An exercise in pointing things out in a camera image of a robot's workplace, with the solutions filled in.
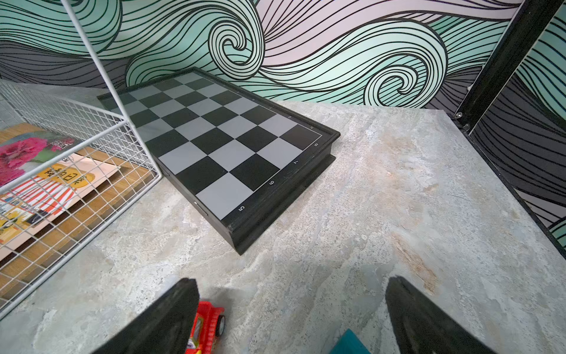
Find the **striped awning shop seed bag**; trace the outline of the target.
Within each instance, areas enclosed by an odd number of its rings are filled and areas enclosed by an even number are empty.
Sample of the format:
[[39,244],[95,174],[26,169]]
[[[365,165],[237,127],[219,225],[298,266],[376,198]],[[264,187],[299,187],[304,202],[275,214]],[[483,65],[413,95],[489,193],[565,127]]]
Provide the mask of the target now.
[[64,159],[1,195],[1,259],[118,172],[90,158]]

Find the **magenta flower seed bag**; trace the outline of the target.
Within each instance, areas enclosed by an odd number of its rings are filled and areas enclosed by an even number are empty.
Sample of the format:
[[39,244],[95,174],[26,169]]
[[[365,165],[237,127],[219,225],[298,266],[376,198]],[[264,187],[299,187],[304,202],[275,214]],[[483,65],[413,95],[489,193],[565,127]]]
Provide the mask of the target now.
[[80,144],[77,138],[49,131],[21,134],[1,144],[1,186]]

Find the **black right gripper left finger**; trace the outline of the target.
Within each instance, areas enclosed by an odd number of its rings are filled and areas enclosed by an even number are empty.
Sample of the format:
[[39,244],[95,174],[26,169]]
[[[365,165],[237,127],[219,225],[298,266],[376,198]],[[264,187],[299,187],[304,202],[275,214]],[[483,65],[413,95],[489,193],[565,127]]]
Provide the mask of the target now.
[[196,280],[180,279],[95,353],[184,353],[197,314]]

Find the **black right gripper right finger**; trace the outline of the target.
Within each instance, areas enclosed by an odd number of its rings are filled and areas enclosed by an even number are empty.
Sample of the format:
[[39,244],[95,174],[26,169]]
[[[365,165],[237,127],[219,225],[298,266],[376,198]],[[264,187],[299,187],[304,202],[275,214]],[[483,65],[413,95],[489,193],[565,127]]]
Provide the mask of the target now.
[[401,353],[495,353],[404,277],[389,279],[386,305]]

